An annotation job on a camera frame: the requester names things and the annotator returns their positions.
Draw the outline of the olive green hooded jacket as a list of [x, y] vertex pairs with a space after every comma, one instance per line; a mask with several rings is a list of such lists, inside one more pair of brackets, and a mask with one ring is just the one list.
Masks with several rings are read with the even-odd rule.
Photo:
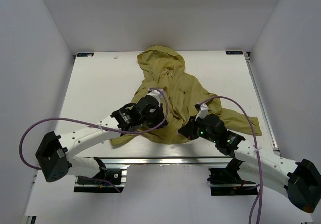
[[[205, 90], [193, 75], [185, 73], [183, 57], [168, 47], [152, 46], [137, 56], [140, 68], [144, 74], [141, 86], [133, 96], [132, 102], [138, 103], [148, 89], [157, 87], [163, 89], [169, 104], [168, 124], [148, 133], [125, 134], [111, 140], [113, 145], [122, 145], [137, 136], [159, 144], [182, 144], [189, 140], [178, 133], [178, 129], [186, 124], [189, 118], [196, 115], [195, 104], [216, 96]], [[252, 135], [251, 127], [244, 114], [223, 108], [217, 98], [210, 101], [209, 114], [216, 114], [225, 126], [244, 134]]]

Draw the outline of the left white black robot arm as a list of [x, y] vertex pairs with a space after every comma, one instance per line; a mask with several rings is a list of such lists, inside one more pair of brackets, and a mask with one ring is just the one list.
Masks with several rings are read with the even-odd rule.
[[167, 124], [163, 113], [162, 95], [155, 90], [129, 103], [97, 124], [57, 135], [51, 131], [35, 153], [47, 182], [55, 182], [66, 175], [84, 176], [94, 183], [105, 180], [107, 169], [98, 157], [79, 157], [78, 154], [104, 141], [125, 134], [140, 134], [141, 128], [156, 129]]

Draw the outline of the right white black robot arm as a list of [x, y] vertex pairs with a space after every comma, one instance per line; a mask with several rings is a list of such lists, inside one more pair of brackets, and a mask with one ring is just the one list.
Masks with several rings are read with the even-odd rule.
[[189, 140], [203, 138], [215, 144], [220, 153], [232, 157], [227, 179], [232, 183], [241, 180], [259, 183], [284, 195], [298, 209], [314, 213], [320, 202], [320, 172], [307, 159], [295, 161], [278, 156], [226, 129], [215, 114], [204, 118], [190, 117], [178, 132]]

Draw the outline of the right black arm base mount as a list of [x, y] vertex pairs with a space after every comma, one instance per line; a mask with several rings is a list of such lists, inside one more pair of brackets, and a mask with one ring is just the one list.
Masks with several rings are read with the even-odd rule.
[[225, 167], [209, 168], [207, 181], [212, 196], [254, 196], [258, 194], [258, 184], [245, 181], [238, 174], [242, 163], [242, 161], [232, 159]]

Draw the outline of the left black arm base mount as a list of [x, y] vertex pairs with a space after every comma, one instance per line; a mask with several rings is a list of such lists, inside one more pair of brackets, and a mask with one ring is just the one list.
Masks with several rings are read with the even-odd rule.
[[75, 193], [122, 193], [125, 186], [125, 169], [109, 168], [103, 161], [94, 157], [100, 172], [94, 177], [77, 176], [74, 186]]

